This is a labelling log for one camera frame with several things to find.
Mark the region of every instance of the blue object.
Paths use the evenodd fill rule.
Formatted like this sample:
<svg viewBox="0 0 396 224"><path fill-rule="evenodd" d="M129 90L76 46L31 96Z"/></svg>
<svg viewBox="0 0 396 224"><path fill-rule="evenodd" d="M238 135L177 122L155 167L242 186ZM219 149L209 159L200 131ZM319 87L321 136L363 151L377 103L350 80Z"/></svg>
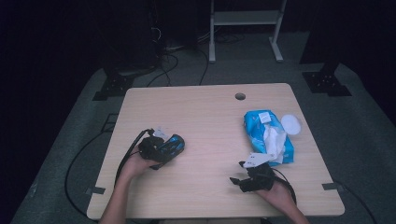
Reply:
<svg viewBox="0 0 396 224"><path fill-rule="evenodd" d="M250 139L250 143L253 146L255 152L267 153L265 148L265 143L263 140L263 135L265 131L265 126L260 119L260 114L267 112L270 115L271 121L269 125L277 127L284 131L282 124L277 119L276 115L271 110L255 110L248 111L244 116L245 119L245 129L247 136ZM291 143L288 136L286 136L285 141L285 152L283 154L283 163L290 163L294 161L294 146ZM270 165L278 165L277 162L269 162Z"/></svg>

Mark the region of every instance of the gray floor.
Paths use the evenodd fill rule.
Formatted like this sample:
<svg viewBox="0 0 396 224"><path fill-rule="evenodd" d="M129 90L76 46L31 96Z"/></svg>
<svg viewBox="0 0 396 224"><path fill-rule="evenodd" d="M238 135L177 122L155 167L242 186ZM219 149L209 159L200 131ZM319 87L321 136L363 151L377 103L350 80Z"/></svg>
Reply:
<svg viewBox="0 0 396 224"><path fill-rule="evenodd" d="M277 63L268 43L269 34L246 35L232 45L217 45L217 62L208 66L202 85L247 83L289 83L304 112L309 128L332 177L347 185L361 197L378 223L396 220L396 130L373 98L363 88L359 77L340 65L336 76L352 96L329 97L311 93L302 72L318 71L321 64L299 64L307 33L279 36L279 47L285 61ZM207 53L208 45L200 49ZM172 86L198 85L205 71L205 56L196 50L173 53L178 65L168 72ZM163 68L176 60L164 57ZM146 87L161 69L139 77L134 88ZM67 189L76 207L85 212L111 133L100 134L106 118L119 113L122 97L93 101L106 76L102 70L92 75L79 96L58 138L37 174L31 190L12 223L92 223L67 201L64 180L69 165ZM151 86L166 86L159 77ZM310 217L312 223L373 223L361 203L348 191L340 192L346 211L340 217ZM273 223L288 223L283 217Z"/></svg>

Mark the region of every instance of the person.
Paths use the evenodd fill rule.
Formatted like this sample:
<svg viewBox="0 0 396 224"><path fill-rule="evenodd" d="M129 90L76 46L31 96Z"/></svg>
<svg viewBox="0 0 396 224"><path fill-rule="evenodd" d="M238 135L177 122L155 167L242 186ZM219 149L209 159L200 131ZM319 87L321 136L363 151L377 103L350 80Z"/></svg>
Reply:
<svg viewBox="0 0 396 224"><path fill-rule="evenodd" d="M144 160L139 153L136 153L137 150L137 147L134 148L131 157L124 164L106 209L99 220L100 224L125 223L131 180L142 175L150 166L158 164L156 161ZM309 223L308 219L294 203L289 190L281 183L275 181L271 190L260 189L255 192L274 208L283 213L291 223Z"/></svg>

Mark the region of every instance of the shelf leg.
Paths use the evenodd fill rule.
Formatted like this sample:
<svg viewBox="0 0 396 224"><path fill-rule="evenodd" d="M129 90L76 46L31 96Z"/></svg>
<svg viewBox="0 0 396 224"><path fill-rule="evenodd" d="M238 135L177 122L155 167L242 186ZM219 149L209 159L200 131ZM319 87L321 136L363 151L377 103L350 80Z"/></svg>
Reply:
<svg viewBox="0 0 396 224"><path fill-rule="evenodd" d="M280 25L282 24L282 20L283 20L283 15L285 14L285 7L286 7L286 2L287 0L283 0L282 1L282 6L280 7L279 10L279 14L277 16L277 20L276 20L276 27L274 30L274 36L271 36L270 39L270 44L271 44L271 48L273 49L273 52L275 54L276 57L276 61L281 63L283 62L283 57L282 54L280 53L279 47L277 46L277 38L279 35L279 30L280 30Z"/></svg>
<svg viewBox="0 0 396 224"><path fill-rule="evenodd" d="M209 42L209 62L214 63L216 61L215 52L215 3L214 0L210 6L210 42Z"/></svg>

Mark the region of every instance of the white lid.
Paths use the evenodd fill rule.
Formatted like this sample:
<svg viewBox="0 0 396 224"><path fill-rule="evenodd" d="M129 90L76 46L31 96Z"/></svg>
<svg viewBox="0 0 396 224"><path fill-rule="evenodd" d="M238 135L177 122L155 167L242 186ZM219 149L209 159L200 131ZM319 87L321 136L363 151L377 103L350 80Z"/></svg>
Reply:
<svg viewBox="0 0 396 224"><path fill-rule="evenodd" d="M301 131L301 124L294 115L285 115L280 122L287 134L295 135Z"/></svg>

